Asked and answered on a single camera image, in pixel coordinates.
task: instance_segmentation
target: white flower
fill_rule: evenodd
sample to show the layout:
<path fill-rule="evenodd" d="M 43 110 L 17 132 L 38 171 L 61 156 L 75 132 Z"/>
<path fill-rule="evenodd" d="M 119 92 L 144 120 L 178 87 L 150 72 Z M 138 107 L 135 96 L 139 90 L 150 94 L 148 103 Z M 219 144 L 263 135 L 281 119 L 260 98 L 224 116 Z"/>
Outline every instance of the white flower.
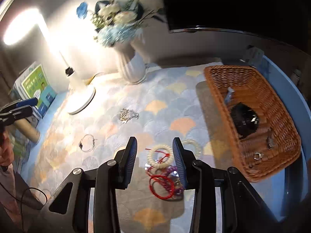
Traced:
<path fill-rule="evenodd" d="M 98 12 L 99 16 L 103 18 L 108 18 L 110 13 L 117 13 L 120 10 L 120 6 L 117 3 L 108 4 L 107 6 L 101 8 Z"/>
<path fill-rule="evenodd" d="M 134 11 L 122 11 L 114 17 L 115 23 L 129 23 L 137 17 Z"/>
<path fill-rule="evenodd" d="M 111 21 L 113 20 L 113 18 L 110 18 L 108 20 L 105 21 L 105 25 L 109 25 L 111 23 Z"/>

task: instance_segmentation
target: red string bracelet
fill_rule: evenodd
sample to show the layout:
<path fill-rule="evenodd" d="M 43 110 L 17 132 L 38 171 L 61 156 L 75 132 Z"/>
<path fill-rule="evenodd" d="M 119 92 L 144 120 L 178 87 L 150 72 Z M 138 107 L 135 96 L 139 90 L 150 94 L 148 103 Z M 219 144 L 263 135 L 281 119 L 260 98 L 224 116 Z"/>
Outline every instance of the red string bracelet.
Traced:
<path fill-rule="evenodd" d="M 160 182 L 161 183 L 161 181 L 159 181 L 158 178 L 162 178 L 162 179 L 164 179 L 164 180 L 166 180 L 166 181 L 168 181 L 170 183 L 171 189 L 169 191 L 169 195 L 168 196 L 160 196 L 160 195 L 158 195 L 155 192 L 155 190 L 153 189 L 153 186 L 151 185 L 151 180 L 154 179 L 154 178 L 157 178 L 157 180 L 155 180 L 156 182 Z M 152 194 L 154 196 L 156 196 L 157 198 L 162 199 L 162 200 L 167 200 L 167 199 L 171 198 L 174 195 L 175 185 L 174 185 L 174 182 L 170 178 L 168 178 L 168 177 L 166 177 L 164 175 L 155 174 L 155 175 L 152 175 L 150 180 L 149 180 L 149 189 L 152 192 Z"/>
<path fill-rule="evenodd" d="M 162 157 L 161 159 L 159 159 L 159 163 L 161 163 L 161 162 L 163 161 L 163 159 L 165 159 L 166 157 L 169 157 L 169 156 L 170 156 L 169 153 L 166 153 L 166 152 L 163 152 L 163 151 L 155 151 L 155 152 L 161 152 L 161 153 L 164 153 L 164 154 L 165 154 L 164 157 Z M 154 168 L 154 166 L 150 166 L 150 167 L 146 170 L 146 174 L 148 174 L 150 177 L 152 177 L 153 174 L 151 174 L 149 171 L 150 171 L 151 169 L 153 169 L 153 168 Z"/>

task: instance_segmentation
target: green book cover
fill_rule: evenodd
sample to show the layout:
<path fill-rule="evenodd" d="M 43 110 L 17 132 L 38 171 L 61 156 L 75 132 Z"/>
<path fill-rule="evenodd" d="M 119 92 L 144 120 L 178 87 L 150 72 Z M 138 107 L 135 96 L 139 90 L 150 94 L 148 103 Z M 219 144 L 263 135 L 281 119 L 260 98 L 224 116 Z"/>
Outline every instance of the green book cover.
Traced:
<path fill-rule="evenodd" d="M 41 64 L 23 80 L 22 87 L 29 98 L 36 97 L 38 99 L 36 107 L 39 113 L 44 116 L 56 93 L 49 85 Z"/>

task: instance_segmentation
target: pearl bracelet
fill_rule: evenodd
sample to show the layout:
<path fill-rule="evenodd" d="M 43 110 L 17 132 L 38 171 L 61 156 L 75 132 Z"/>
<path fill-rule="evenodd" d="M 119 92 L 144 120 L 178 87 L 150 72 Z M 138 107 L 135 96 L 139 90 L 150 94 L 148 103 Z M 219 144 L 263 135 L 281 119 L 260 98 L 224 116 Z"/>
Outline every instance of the pearl bracelet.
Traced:
<path fill-rule="evenodd" d="M 167 160 L 165 162 L 158 163 L 152 157 L 155 151 L 159 149 L 164 149 L 164 151 L 166 152 Z M 171 147 L 164 144 L 156 145 L 150 150 L 147 159 L 148 163 L 156 169 L 166 168 L 173 162 L 173 150 Z"/>
<path fill-rule="evenodd" d="M 195 149 L 195 153 L 194 153 L 195 158 L 196 159 L 200 158 L 202 147 L 196 141 L 194 141 L 193 139 L 187 139 L 183 141 L 182 144 L 192 144 Z"/>

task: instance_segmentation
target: cardboard tube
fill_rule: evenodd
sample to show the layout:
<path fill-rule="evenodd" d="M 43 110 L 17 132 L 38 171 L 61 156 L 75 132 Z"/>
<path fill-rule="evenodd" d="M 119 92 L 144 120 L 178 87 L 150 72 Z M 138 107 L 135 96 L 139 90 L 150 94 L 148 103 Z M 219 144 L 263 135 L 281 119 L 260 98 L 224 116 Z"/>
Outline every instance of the cardboard tube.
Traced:
<path fill-rule="evenodd" d="M 31 142 L 38 143 L 41 134 L 26 119 L 17 120 L 13 125 Z"/>

